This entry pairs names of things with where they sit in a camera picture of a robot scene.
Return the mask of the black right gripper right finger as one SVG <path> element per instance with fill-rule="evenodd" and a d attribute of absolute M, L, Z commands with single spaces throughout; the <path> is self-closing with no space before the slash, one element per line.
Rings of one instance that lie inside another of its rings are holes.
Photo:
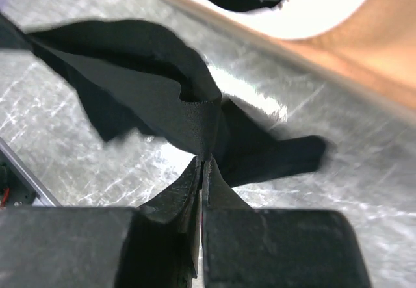
<path fill-rule="evenodd" d="M 254 209 L 214 159 L 202 177 L 206 287 L 370 287 L 356 234 L 325 209 Z"/>

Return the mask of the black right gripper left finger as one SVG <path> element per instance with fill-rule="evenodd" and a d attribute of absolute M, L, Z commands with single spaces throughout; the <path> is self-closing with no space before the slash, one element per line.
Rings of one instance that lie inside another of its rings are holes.
<path fill-rule="evenodd" d="M 140 207 L 1 211 L 2 287 L 189 287 L 201 162 Z"/>

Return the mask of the black boxer underwear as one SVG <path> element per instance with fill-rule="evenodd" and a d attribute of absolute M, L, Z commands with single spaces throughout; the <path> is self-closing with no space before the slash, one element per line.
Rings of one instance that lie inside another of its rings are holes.
<path fill-rule="evenodd" d="M 69 23 L 24 32 L 1 18 L 1 47 L 30 51 L 63 77 L 104 141 L 133 128 L 214 158 L 232 187 L 314 172 L 327 143 L 277 140 L 222 94 L 200 55 L 143 20 Z"/>

